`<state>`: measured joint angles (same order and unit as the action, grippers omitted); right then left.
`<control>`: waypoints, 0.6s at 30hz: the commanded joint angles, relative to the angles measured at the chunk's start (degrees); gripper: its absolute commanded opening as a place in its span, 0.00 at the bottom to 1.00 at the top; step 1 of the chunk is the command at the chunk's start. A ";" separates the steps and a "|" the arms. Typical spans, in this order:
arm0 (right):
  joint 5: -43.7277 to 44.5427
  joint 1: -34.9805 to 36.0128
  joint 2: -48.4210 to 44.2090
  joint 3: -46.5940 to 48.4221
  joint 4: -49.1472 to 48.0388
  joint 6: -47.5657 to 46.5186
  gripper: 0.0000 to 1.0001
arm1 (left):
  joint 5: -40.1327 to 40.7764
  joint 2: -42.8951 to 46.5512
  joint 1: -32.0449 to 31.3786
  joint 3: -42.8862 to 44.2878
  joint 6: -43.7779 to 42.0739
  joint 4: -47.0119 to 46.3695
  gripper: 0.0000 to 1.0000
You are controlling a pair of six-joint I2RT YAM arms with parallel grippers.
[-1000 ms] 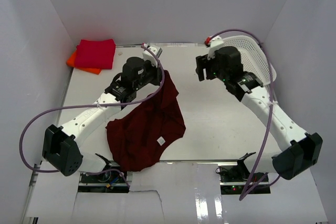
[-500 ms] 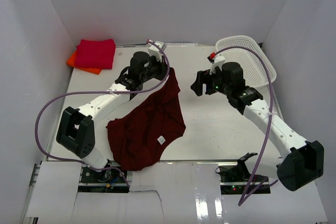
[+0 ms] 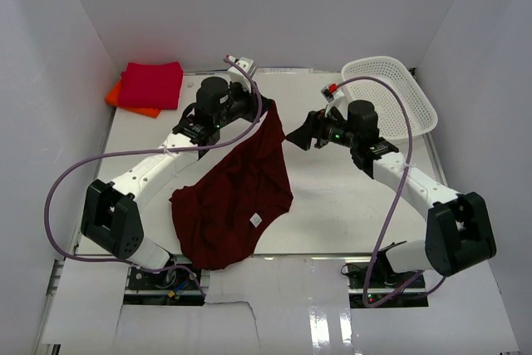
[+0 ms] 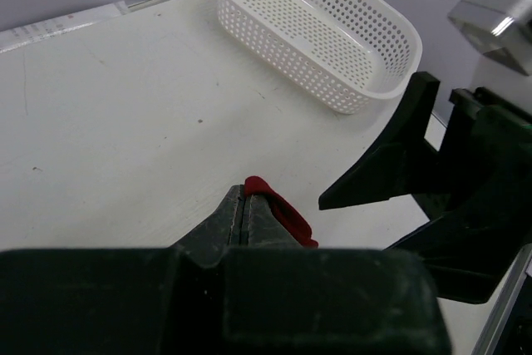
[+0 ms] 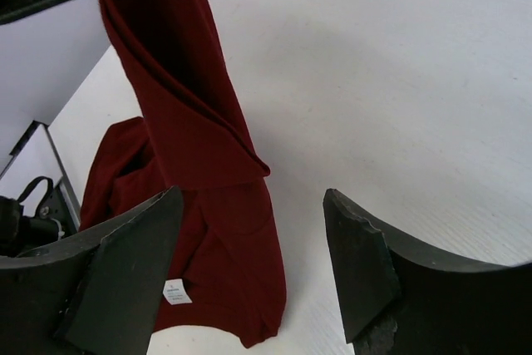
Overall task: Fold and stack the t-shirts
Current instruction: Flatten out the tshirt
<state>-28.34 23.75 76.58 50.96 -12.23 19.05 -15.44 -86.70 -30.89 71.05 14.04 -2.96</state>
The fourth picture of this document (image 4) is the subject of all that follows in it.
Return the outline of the dark red t-shirt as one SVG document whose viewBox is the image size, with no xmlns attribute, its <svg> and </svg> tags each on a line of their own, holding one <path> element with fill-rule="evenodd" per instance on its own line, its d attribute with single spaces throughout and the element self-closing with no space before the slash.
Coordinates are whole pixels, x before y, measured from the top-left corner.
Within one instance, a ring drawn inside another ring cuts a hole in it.
<svg viewBox="0 0 532 355">
<path fill-rule="evenodd" d="M 310 224 L 284 197 L 271 188 L 259 176 L 250 176 L 244 182 L 244 195 L 263 196 L 269 205 L 273 217 L 305 248 L 316 249 L 318 242 L 313 239 Z"/>
</svg>

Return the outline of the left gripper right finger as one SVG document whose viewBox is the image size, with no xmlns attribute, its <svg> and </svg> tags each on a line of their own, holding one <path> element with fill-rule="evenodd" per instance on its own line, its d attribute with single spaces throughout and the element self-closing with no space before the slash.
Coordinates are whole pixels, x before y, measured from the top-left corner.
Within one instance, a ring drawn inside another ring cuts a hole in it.
<svg viewBox="0 0 532 355">
<path fill-rule="evenodd" d="M 232 247 L 227 354 L 449 354 L 436 289 L 402 250 Z"/>
</svg>

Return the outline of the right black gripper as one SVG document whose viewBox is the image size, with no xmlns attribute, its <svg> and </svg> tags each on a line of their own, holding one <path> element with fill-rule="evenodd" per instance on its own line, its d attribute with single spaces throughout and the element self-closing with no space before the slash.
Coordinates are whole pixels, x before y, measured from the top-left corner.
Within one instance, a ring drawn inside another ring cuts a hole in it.
<svg viewBox="0 0 532 355">
<path fill-rule="evenodd" d="M 334 210 L 411 195 L 428 220 L 397 241 L 443 298 L 483 303 L 531 223 L 531 116 L 484 87 L 455 89 L 439 148 L 425 137 L 440 81 L 412 74 L 381 134 L 318 199 Z"/>
</svg>

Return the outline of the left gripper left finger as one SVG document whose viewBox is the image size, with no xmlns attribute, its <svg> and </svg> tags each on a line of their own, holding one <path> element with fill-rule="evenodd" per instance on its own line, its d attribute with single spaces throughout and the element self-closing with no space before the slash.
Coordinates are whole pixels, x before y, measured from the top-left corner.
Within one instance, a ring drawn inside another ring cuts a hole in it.
<svg viewBox="0 0 532 355">
<path fill-rule="evenodd" d="M 4 354 L 219 354 L 221 261 L 239 242 L 244 189 L 165 248 L 1 254 Z"/>
</svg>

